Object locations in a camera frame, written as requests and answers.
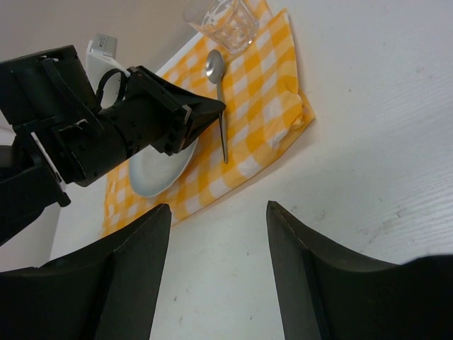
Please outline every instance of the white table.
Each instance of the white table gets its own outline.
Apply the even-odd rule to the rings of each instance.
[[[152,339],[283,339],[268,200],[378,259],[453,252],[453,3],[269,4],[289,9],[316,122],[263,173],[171,230]],[[104,188],[104,178],[68,187],[52,258],[96,240]]]

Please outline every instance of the spoon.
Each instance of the spoon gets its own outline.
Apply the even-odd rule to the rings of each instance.
[[[224,101],[222,93],[222,78],[225,71],[225,62],[222,54],[218,50],[212,50],[206,59],[207,78],[217,85],[217,99]],[[220,137],[222,139],[222,149],[224,152],[224,162],[228,163],[228,142],[227,142],[227,122],[225,121],[225,112],[222,111],[219,117]]]

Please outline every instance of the checkered pattern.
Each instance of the checkered pattern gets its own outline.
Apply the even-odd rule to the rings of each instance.
[[[264,0],[249,0],[260,19],[256,40],[239,56],[202,38],[165,79],[202,96],[216,98],[205,76],[205,60],[213,48],[226,57],[222,86],[228,124],[229,163],[224,164],[219,124],[200,136],[194,157],[181,177],[155,198],[136,195],[127,175],[128,163],[108,174],[103,236],[168,203],[173,223],[184,220],[255,176],[278,159],[314,119],[299,92],[296,56],[286,11],[272,17]]]

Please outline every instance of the plate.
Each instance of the plate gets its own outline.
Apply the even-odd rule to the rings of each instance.
[[[170,188],[189,165],[197,141],[172,156],[161,154],[151,145],[132,156],[129,160],[132,190],[137,195],[149,198]]]

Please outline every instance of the yellow checkered cloth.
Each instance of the yellow checkered cloth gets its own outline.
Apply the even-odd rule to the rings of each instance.
[[[299,92],[296,55],[286,11],[272,17],[264,0],[249,0],[260,20],[253,43],[239,56],[202,38],[164,78],[202,96],[216,98],[205,76],[205,60],[217,48],[227,57],[222,82],[228,125],[229,163],[223,162],[219,124],[198,141],[194,157],[180,178],[155,198],[136,195],[130,186],[128,162],[108,176],[102,236],[143,215],[159,203],[171,207],[172,223],[184,220],[255,176],[278,159],[314,119]]]

